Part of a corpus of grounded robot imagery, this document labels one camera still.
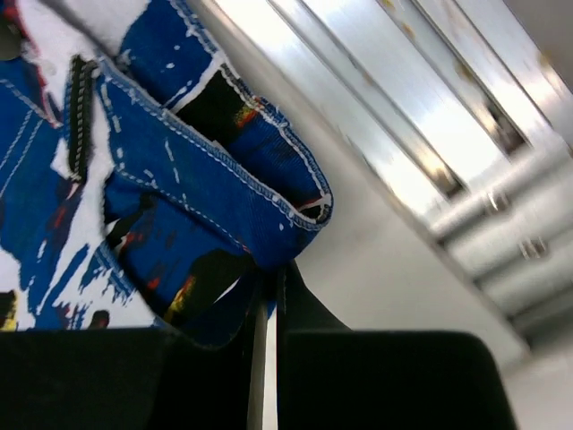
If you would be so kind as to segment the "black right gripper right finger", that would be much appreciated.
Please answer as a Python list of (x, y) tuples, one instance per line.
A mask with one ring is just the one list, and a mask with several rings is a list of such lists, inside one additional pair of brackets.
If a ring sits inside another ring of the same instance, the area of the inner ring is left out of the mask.
[(278, 282), (282, 429), (514, 429), (492, 353), (461, 331), (359, 331), (305, 286)]

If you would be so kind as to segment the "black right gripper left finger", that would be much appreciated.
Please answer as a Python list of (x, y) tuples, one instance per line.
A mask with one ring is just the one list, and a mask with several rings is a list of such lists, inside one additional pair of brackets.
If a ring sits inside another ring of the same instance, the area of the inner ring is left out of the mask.
[(252, 273), (176, 329), (1, 336), (4, 429), (257, 429), (264, 287)]

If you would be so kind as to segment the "blue white red patterned trousers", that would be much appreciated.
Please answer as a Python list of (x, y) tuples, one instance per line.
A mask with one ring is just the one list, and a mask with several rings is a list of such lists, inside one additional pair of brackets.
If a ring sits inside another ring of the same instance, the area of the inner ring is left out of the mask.
[(183, 1), (1, 4), (1, 328), (229, 343), (333, 195)]

